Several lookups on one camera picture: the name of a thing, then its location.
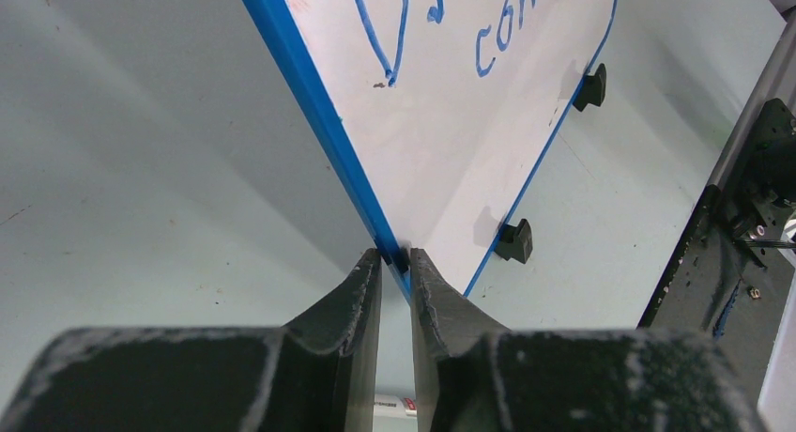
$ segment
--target black plastic part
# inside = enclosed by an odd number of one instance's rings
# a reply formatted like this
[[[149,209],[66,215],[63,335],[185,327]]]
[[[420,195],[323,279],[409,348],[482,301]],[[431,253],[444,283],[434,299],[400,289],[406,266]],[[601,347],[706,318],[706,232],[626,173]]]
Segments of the black plastic part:
[[[418,430],[765,430],[715,343],[511,332],[411,253]]]
[[[0,430],[371,430],[380,262],[279,328],[65,332]]]
[[[768,100],[727,168],[723,189],[705,188],[638,323],[710,333],[758,397],[785,311],[793,266],[778,252],[796,194],[796,132],[780,99]],[[764,227],[763,236],[758,226]],[[760,299],[737,296],[749,286]]]
[[[605,64],[600,64],[593,75],[583,77],[583,85],[573,101],[573,106],[577,111],[583,111],[586,105],[601,106],[605,100],[605,83],[607,81],[607,71]]]
[[[528,221],[521,219],[517,226],[506,224],[495,246],[495,254],[504,260],[513,258],[526,264],[531,252],[533,252],[533,236]]]

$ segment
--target black metal bracket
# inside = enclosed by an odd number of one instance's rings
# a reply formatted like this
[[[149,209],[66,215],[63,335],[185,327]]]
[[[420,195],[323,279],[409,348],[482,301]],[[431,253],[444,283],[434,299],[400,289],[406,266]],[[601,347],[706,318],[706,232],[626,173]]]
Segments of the black metal bracket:
[[[531,252],[533,252],[533,236],[528,220],[521,219],[517,226],[505,224],[495,246],[495,254],[507,261],[513,258],[526,264]]]
[[[712,334],[757,396],[787,299],[770,293],[787,293],[794,272],[771,249],[796,247],[781,240],[796,209],[796,117],[767,100],[727,149],[725,183],[705,188],[638,325]]]
[[[592,75],[583,77],[583,85],[573,101],[573,106],[577,111],[583,111],[586,105],[601,106],[605,100],[605,83],[607,81],[607,71],[605,64],[600,63],[597,70]]]

